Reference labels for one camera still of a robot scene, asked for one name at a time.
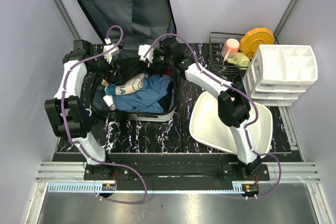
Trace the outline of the light blue shirt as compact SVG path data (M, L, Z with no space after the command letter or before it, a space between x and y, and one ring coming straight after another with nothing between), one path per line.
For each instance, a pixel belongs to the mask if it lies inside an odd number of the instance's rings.
M159 101L168 95L171 82L172 78L167 75L148 75L141 90L133 94L113 96L113 101L119 111L162 113L165 108Z

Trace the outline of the white black space suitcase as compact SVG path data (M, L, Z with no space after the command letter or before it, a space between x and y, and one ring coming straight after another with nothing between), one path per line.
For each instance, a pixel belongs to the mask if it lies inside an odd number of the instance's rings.
M77 0L88 21L100 39L116 41L118 33L110 31L113 25L123 29L119 55L114 60L139 57L140 45L150 45L165 52L181 52L184 45L176 38L176 25L170 0ZM162 113L111 111L103 100L105 73L97 73L90 92L90 102L97 116L111 119L165 122L174 114L179 99L179 77L171 75L168 95L159 101Z

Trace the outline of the black garment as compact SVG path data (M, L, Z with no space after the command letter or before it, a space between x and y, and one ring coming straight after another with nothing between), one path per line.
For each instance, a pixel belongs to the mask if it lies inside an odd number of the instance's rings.
M139 73L154 73L159 67L140 57L118 59L113 61L105 74L104 80L108 84L125 84Z

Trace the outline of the teal white printed garment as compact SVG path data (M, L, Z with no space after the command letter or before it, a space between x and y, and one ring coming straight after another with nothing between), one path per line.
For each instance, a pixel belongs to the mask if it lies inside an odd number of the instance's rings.
M130 80L128 80L125 84L115 85L109 84L105 87L105 94L111 96L121 96L133 94L139 90L141 90L144 86L144 80L148 77L146 73L140 73Z

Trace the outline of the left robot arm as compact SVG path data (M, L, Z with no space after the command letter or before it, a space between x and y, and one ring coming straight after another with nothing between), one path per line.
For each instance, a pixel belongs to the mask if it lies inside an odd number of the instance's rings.
M50 125L57 137L75 146L86 159L85 180L116 179L118 172L108 164L107 152L91 133L93 114L80 100L83 79L89 67L83 60L94 55L93 45L86 40L75 40L74 49L62 60L64 72L53 99L44 104Z

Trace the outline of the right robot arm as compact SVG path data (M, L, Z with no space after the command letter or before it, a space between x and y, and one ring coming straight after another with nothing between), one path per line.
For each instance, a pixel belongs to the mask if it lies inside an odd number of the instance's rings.
M256 104L246 94L241 82L228 82L206 70L198 61L191 46L184 43L192 58L173 58L172 67L180 77L209 92L218 102L218 116L230 128L238 157L238 173L244 180L250 180L261 166L260 154L256 151L249 127L257 122L259 112Z

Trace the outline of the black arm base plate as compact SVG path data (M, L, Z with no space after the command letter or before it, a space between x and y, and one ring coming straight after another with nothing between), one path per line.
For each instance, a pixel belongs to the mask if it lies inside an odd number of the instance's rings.
M137 170L143 177L183 176L207 177L224 181L270 180L268 167L256 160L258 166L249 168L233 154L107 154L106 163L119 164L118 167L104 164L84 163L85 176L108 179L117 172L119 179L131 175L130 168Z

